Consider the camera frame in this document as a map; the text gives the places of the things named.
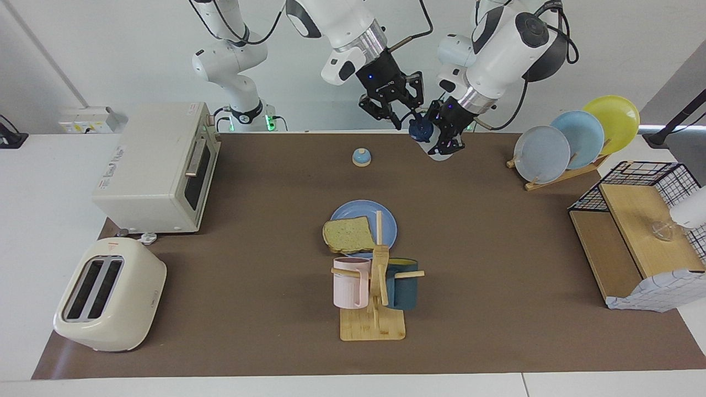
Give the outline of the wooden mug tree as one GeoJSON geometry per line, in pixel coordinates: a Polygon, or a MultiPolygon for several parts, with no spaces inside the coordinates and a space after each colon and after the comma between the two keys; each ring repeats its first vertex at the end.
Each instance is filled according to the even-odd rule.
{"type": "Polygon", "coordinates": [[[389,247],[383,244],[382,212],[376,211],[376,246],[371,271],[345,270],[333,267],[334,275],[353,277],[361,284],[361,293],[368,296],[367,307],[340,309],[342,341],[401,341],[406,336],[404,312],[388,308],[386,272],[390,261],[389,247]]]}

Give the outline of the yellow round plate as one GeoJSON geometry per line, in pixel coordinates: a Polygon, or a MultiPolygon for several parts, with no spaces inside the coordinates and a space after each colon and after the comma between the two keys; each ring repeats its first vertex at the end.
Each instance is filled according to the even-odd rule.
{"type": "Polygon", "coordinates": [[[602,124],[605,138],[598,155],[600,157],[623,150],[638,134],[639,110],[627,98],[604,95],[589,101],[582,110],[595,116],[602,124]]]}

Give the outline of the brown table mat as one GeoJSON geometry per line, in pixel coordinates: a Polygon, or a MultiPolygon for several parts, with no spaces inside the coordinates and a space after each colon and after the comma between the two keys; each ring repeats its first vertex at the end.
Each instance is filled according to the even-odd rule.
{"type": "Polygon", "coordinates": [[[706,368],[678,311],[605,306],[567,212],[597,173],[527,192],[505,166],[515,134],[464,141],[436,162],[403,134],[224,134],[200,231],[151,246],[167,277],[141,346],[53,334],[33,377],[706,368]],[[321,229],[358,199],[391,211],[391,254],[426,272],[403,341],[339,337],[321,229]]]}

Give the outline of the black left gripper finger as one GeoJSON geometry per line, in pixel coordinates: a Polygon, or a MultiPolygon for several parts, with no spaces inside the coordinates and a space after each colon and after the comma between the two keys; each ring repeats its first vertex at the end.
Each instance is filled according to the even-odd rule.
{"type": "Polygon", "coordinates": [[[426,111],[426,120],[434,127],[446,128],[446,126],[448,126],[447,120],[441,115],[444,108],[444,99],[432,100],[426,111]]]}
{"type": "Polygon", "coordinates": [[[466,126],[449,128],[436,126],[436,132],[438,132],[436,155],[451,156],[465,148],[466,144],[462,141],[462,134],[466,129],[466,126]]]}

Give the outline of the pink mug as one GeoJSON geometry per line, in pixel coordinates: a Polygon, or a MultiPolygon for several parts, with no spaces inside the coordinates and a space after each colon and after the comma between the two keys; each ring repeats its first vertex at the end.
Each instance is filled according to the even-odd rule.
{"type": "Polygon", "coordinates": [[[342,309],[362,309],[369,304],[371,260],[340,257],[333,268],[352,271],[355,275],[333,274],[333,304],[342,309]]]}

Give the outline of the wooden plate rack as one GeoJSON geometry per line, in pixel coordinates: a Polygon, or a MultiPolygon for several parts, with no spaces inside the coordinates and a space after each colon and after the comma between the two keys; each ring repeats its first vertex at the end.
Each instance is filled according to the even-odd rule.
{"type": "Polygon", "coordinates": [[[507,168],[516,168],[523,178],[530,176],[524,185],[524,190],[533,191],[567,179],[575,178],[582,174],[597,171],[598,166],[607,159],[607,156],[598,157],[582,168],[567,169],[573,157],[565,154],[559,155],[515,155],[505,163],[507,168]]]}

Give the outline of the cream two-slot toaster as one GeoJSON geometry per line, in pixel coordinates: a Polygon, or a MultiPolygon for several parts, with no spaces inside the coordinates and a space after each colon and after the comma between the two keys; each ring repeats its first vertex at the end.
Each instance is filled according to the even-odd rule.
{"type": "Polygon", "coordinates": [[[151,329],[166,276],[165,263],[141,242],[99,239],[83,254],[63,292],[54,330],[96,351],[133,350],[151,329]]]}

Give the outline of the white toaster oven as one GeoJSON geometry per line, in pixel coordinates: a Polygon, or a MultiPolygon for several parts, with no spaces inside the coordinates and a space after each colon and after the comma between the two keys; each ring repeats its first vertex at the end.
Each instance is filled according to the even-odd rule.
{"type": "Polygon", "coordinates": [[[201,228],[221,143],[202,101],[156,103],[134,113],[92,201],[130,234],[201,228]]]}

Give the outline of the white bottle with blue cap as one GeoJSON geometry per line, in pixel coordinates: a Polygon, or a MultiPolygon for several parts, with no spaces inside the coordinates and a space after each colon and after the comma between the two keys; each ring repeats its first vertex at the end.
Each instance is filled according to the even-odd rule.
{"type": "Polygon", "coordinates": [[[436,128],[426,120],[426,116],[419,116],[409,123],[409,135],[416,143],[420,145],[422,150],[434,161],[444,161],[451,156],[436,155],[436,141],[438,132],[436,128]]]}

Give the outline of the white power strip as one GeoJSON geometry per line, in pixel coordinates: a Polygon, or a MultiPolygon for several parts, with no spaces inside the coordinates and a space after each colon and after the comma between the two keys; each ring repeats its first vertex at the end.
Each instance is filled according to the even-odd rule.
{"type": "Polygon", "coordinates": [[[116,133],[120,122],[108,106],[66,109],[57,121],[63,133],[116,133]]]}

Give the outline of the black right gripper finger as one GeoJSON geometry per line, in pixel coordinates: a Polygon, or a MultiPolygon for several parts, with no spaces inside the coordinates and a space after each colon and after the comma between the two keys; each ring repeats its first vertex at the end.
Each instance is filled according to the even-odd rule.
{"type": "Polygon", "coordinates": [[[399,120],[390,103],[383,100],[381,105],[378,105],[367,94],[363,94],[359,100],[361,110],[364,110],[368,115],[376,120],[386,120],[393,123],[395,129],[401,130],[402,122],[399,120]]]}
{"type": "Polygon", "coordinates": [[[412,115],[418,115],[419,108],[424,104],[424,78],[421,71],[414,71],[411,74],[401,73],[403,87],[400,89],[399,101],[411,111],[412,115]]]}

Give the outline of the dark teal mug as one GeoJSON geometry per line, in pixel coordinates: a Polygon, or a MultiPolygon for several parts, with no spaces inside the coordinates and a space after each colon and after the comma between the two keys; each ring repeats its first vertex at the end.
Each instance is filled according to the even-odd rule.
{"type": "Polygon", "coordinates": [[[418,271],[416,260],[390,258],[386,269],[386,289],[388,304],[386,307],[396,310],[412,310],[417,304],[417,278],[396,278],[396,274],[418,271]]]}

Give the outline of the toasted bread slice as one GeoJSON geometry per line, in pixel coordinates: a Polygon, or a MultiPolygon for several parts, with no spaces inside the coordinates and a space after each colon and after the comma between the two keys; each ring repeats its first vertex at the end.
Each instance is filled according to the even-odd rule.
{"type": "Polygon", "coordinates": [[[323,239],[333,253],[372,252],[375,246],[366,216],[331,219],[323,225],[323,239]]]}

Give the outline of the white plastic cylinder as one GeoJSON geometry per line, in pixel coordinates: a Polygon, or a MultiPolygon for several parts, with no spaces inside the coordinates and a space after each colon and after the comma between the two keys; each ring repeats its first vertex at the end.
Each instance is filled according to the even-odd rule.
{"type": "Polygon", "coordinates": [[[687,229],[696,229],[706,224],[706,187],[670,208],[669,214],[674,223],[687,229]]]}

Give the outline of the grey round plate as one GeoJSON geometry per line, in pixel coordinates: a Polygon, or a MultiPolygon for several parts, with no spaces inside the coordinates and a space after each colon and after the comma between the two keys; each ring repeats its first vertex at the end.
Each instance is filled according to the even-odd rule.
{"type": "Polygon", "coordinates": [[[567,138],[552,126],[525,131],[515,143],[515,168],[529,183],[547,184],[568,168],[571,150],[567,138]]]}

